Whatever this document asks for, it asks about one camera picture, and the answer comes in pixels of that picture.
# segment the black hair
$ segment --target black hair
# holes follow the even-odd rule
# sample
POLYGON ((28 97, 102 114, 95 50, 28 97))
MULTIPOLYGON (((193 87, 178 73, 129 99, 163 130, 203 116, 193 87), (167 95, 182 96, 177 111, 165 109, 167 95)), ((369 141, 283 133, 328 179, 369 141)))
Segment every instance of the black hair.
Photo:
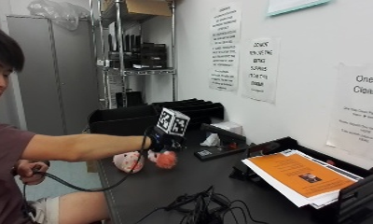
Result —
POLYGON ((0 30, 0 63, 14 71, 24 67, 24 53, 16 41, 0 30))

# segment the document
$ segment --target document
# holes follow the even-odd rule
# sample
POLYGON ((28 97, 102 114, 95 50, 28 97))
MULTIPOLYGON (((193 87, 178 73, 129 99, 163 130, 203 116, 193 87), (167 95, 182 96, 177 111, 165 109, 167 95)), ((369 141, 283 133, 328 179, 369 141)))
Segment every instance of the document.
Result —
POLYGON ((213 8, 209 87, 218 91, 236 91, 239 22, 239 3, 228 3, 213 8))
POLYGON ((326 144, 373 160, 373 64, 338 70, 326 144))
POLYGON ((275 99, 279 42, 279 38, 258 38, 244 47, 247 60, 242 95, 271 104, 275 99))
POLYGON ((242 162, 298 207, 310 204, 318 209, 334 203, 339 190, 361 179, 314 161, 298 150, 247 158, 242 162))

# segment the man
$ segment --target man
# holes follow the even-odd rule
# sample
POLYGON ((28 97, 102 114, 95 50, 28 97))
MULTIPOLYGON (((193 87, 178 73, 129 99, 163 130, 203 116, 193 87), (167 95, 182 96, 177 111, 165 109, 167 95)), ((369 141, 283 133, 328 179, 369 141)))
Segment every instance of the man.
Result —
MULTIPOLYGON (((0 31, 0 95, 8 86, 12 70, 21 71, 22 66, 22 51, 13 39, 0 31)), ((142 136, 103 134, 46 136, 0 123, 0 223, 33 223, 25 216, 22 195, 10 173, 18 174, 24 183, 37 184, 42 179, 32 175, 32 169, 41 172, 46 170, 41 161, 101 159, 138 150, 141 140, 142 136)), ((146 138, 143 148, 151 145, 155 146, 155 141, 146 138)), ((32 206, 38 223, 85 224, 107 218, 101 192, 70 193, 58 198, 42 199, 32 206)))

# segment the pink stuffed toy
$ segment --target pink stuffed toy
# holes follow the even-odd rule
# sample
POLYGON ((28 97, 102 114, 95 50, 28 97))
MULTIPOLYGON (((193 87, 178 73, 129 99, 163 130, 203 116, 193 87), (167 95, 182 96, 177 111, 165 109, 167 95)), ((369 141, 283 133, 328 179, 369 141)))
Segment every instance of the pink stuffed toy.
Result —
POLYGON ((149 150, 147 159, 162 169, 171 169, 177 163, 177 155, 173 151, 154 152, 149 150))
MULTIPOLYGON (((131 168, 135 165, 137 159, 138 159, 139 153, 137 151, 126 152, 122 154, 118 154, 113 156, 113 163, 114 166, 123 172, 129 173, 131 168)), ((141 167, 143 166, 143 157, 139 156, 139 160, 137 162, 137 165, 134 167, 133 173, 139 171, 141 167)))

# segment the orange booklet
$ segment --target orange booklet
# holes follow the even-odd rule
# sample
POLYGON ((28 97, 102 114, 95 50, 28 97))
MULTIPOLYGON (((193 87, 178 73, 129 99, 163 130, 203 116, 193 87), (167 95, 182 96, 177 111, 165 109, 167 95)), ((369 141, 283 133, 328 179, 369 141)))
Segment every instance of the orange booklet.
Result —
POLYGON ((248 158, 274 179, 304 197, 342 189, 354 183, 316 162, 294 154, 248 158))

